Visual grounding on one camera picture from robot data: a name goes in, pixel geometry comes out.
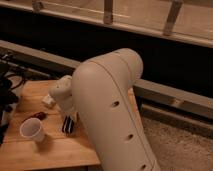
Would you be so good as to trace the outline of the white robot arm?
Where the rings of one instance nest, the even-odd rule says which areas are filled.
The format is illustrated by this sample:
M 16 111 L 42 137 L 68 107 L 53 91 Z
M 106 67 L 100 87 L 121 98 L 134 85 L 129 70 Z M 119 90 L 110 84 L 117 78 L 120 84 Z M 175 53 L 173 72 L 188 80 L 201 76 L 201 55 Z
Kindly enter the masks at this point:
M 104 171 L 161 171 L 128 96 L 142 72 L 140 55 L 123 48 L 81 63 L 49 90 L 82 121 Z

